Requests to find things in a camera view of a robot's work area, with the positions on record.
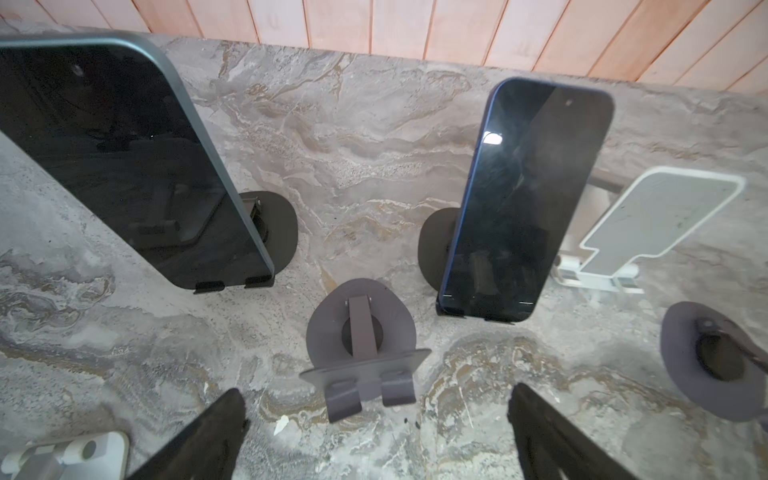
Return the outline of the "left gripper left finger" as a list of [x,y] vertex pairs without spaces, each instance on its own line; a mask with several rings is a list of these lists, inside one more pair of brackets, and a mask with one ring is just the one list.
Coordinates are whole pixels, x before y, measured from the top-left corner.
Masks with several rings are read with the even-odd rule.
[[130,477],[230,479],[249,427],[245,400],[231,388]]

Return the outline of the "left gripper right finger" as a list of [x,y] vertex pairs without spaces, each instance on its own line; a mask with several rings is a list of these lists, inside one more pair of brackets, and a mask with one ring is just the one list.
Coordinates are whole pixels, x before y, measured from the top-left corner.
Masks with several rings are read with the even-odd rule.
[[507,419],[526,479],[634,477],[524,383],[512,389]]

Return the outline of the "grey round stand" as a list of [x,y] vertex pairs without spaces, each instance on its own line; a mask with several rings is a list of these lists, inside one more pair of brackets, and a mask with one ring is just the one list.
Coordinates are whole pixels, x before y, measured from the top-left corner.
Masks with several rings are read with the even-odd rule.
[[413,376],[431,351],[417,347],[413,316],[384,284],[347,281],[313,312],[306,331],[313,368],[301,380],[323,394],[336,423],[379,398],[385,407],[416,402]]

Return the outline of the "blue phone reflective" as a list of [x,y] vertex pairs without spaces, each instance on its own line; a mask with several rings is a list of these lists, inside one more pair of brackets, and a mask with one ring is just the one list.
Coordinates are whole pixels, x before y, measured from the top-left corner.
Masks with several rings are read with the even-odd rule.
[[532,315],[614,110],[612,96],[592,88],[524,78],[493,88],[447,250],[441,314]]

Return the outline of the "black phone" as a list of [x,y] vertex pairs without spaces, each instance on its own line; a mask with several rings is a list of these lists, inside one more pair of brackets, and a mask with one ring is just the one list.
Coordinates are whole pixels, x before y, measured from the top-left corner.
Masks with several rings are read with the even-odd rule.
[[275,267],[166,55],[127,33],[1,41],[1,130],[173,285],[261,287]]

